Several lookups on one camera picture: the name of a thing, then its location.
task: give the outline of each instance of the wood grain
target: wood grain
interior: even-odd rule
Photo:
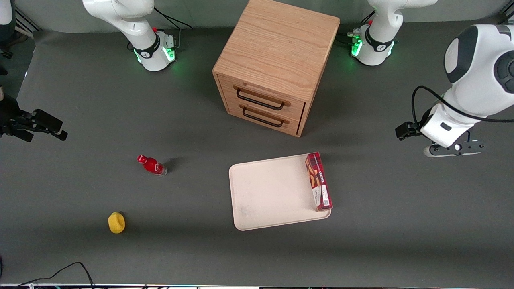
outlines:
[[[214,71],[310,102],[338,26],[333,16],[250,0]]]
[[[272,0],[250,0],[212,70],[227,111],[267,127],[243,116],[239,105],[290,120],[286,128],[270,128],[299,137],[338,27],[339,19],[333,16]],[[276,111],[242,100],[238,88],[250,99],[284,106]]]

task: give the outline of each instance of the red box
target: red box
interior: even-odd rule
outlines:
[[[320,153],[308,154],[307,159],[305,159],[305,165],[309,173],[310,186],[313,189],[314,202],[318,212],[332,209],[332,199],[328,192]]]

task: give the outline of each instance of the white wall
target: white wall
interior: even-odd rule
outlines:
[[[372,8],[365,0],[279,0],[341,18],[341,23],[360,21]],[[82,0],[15,0],[16,5],[41,28],[61,32],[106,32],[116,29],[90,16]],[[161,12],[193,27],[233,27],[248,0],[155,0]],[[435,5],[403,10],[406,22],[475,20],[496,14],[508,0],[439,0]],[[153,12],[152,26],[171,28]]]

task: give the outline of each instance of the beige plastic tray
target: beige plastic tray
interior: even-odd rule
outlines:
[[[238,230],[324,219],[305,166],[308,154],[246,162],[229,170],[234,225]]]

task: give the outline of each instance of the red bottle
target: red bottle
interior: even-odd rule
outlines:
[[[143,164],[145,170],[153,173],[154,175],[158,175],[159,177],[163,177],[168,173],[168,169],[152,157],[139,155],[137,157],[137,161]]]

